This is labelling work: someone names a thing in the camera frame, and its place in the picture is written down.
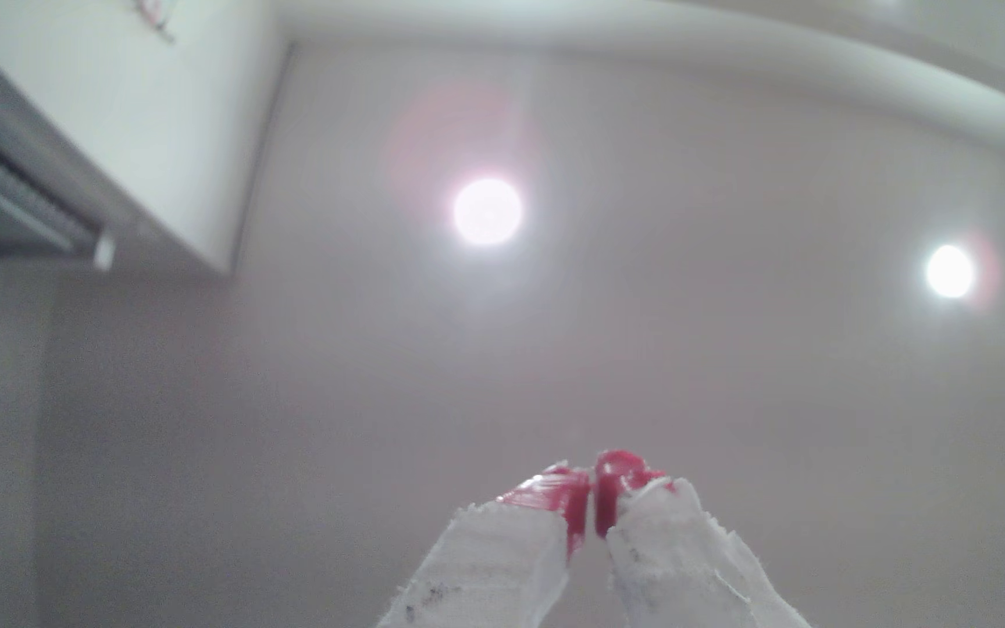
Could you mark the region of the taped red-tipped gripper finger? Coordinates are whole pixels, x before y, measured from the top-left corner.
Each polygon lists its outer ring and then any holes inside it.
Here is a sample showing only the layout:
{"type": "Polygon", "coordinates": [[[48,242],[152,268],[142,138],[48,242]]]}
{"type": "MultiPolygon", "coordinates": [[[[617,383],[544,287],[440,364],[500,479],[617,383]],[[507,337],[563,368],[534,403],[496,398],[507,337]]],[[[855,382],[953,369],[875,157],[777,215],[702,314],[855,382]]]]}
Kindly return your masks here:
{"type": "Polygon", "coordinates": [[[809,627],[691,482],[628,450],[594,467],[595,530],[628,627],[809,627]]]}
{"type": "Polygon", "coordinates": [[[584,543],[590,495],[590,471],[561,463],[459,509],[377,625],[540,627],[584,543]]]}

